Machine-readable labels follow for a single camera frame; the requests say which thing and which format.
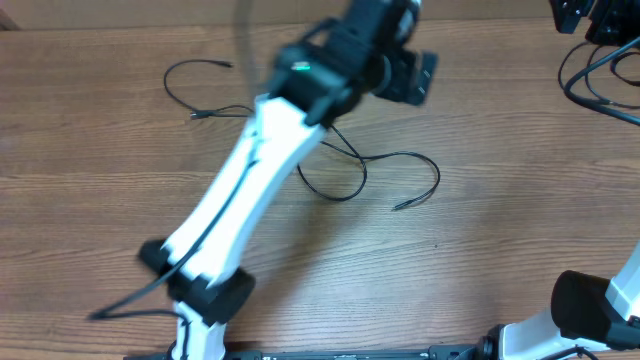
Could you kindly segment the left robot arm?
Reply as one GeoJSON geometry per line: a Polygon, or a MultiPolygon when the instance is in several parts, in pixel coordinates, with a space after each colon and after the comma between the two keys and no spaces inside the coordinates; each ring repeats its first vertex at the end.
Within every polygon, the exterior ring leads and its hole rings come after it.
{"type": "Polygon", "coordinates": [[[168,238],[145,242],[140,260],[168,288],[178,316],[171,359],[221,359],[227,323],[254,278],[240,261],[270,202],[334,121],[365,94],[418,106],[437,63],[405,47],[417,1],[354,1],[340,18],[284,46],[255,111],[200,203],[168,238]]]}

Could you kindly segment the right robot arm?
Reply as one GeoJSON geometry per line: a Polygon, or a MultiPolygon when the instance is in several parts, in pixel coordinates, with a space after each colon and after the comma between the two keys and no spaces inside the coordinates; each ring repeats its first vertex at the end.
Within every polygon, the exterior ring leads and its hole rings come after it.
{"type": "MultiPolygon", "coordinates": [[[[637,125],[636,106],[615,102],[593,91],[576,94],[577,82],[639,53],[639,0],[551,0],[555,28],[573,33],[581,19],[591,25],[585,42],[601,49],[612,47],[602,58],[590,56],[586,66],[559,86],[573,103],[628,124],[637,125]]],[[[563,272],[554,285],[544,311],[519,323],[497,325],[479,343],[460,350],[460,359],[594,359],[600,352],[633,351],[639,347],[639,253],[632,252],[620,272],[611,279],[572,270],[563,272]]]]}

